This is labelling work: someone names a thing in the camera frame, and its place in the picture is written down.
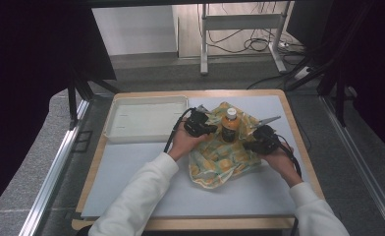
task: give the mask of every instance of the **white long-sleeved shirt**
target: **white long-sleeved shirt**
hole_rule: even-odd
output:
[[[146,163],[115,202],[94,222],[88,235],[141,235],[178,170],[177,163],[164,152]],[[290,194],[297,205],[300,235],[349,235],[330,206],[315,195],[309,184],[294,186]]]

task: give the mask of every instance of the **bottle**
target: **bottle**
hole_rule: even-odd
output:
[[[227,109],[227,114],[221,120],[222,130],[221,137],[227,143],[232,143],[236,139],[236,133],[239,130],[241,124],[238,119],[237,111],[235,108]]]

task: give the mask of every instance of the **white wall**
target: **white wall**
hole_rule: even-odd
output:
[[[172,6],[92,9],[112,55],[176,52]]]

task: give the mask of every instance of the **patterned cloth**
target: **patterned cloth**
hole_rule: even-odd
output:
[[[226,143],[221,138],[221,120],[227,109],[235,108],[241,119],[237,138]],[[252,125],[258,120],[245,114],[241,109],[222,102],[208,115],[209,125],[217,125],[215,134],[202,142],[190,153],[190,177],[192,181],[206,189],[214,189],[224,184],[230,177],[237,176],[260,165],[260,159],[250,150],[245,150],[243,142],[254,141]]]

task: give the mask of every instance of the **table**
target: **table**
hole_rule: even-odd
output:
[[[312,168],[309,156],[303,144],[303,139],[298,130],[296,121],[292,114],[285,94],[278,89],[256,89],[256,90],[185,90],[185,91],[160,91],[160,92],[129,92],[118,93],[115,99],[122,97],[145,97],[145,96],[168,96],[183,94],[186,97],[228,97],[228,96],[264,96],[276,95],[279,97],[286,118],[290,124],[297,147],[302,157],[302,164],[309,176],[314,192],[324,199],[320,185]],[[76,213],[81,213],[86,198],[93,185],[99,164],[106,146],[107,138],[102,135],[93,162],[91,163],[82,194],[76,208]],[[263,216],[263,217],[219,217],[219,218],[151,218],[145,230],[217,230],[217,229],[285,229],[293,226],[294,218],[291,215],[284,216]],[[92,224],[92,220],[74,219],[72,226],[81,229]]]

